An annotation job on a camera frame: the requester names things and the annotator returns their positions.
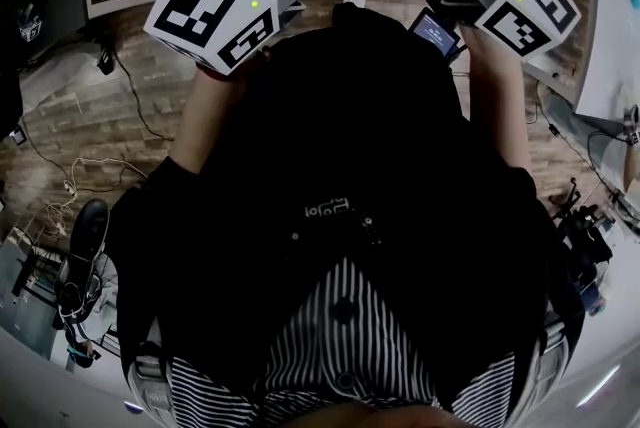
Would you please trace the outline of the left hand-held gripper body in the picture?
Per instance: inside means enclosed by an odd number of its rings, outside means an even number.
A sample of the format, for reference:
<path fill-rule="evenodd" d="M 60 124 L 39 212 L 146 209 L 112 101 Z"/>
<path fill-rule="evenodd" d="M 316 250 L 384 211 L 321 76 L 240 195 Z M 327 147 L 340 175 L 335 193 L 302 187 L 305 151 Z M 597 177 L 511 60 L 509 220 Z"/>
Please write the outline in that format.
<path fill-rule="evenodd" d="M 156 0 L 144 31 L 174 51 L 228 75 L 276 35 L 297 0 Z"/>

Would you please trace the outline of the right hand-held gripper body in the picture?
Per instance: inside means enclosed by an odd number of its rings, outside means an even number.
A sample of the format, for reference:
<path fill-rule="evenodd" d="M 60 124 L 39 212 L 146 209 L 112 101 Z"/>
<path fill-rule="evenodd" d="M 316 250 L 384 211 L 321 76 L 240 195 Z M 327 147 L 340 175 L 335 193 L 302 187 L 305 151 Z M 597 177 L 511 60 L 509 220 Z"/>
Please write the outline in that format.
<path fill-rule="evenodd" d="M 573 0 L 478 1 L 486 5 L 486 11 L 475 26 L 522 61 L 563 43 L 581 19 Z"/>

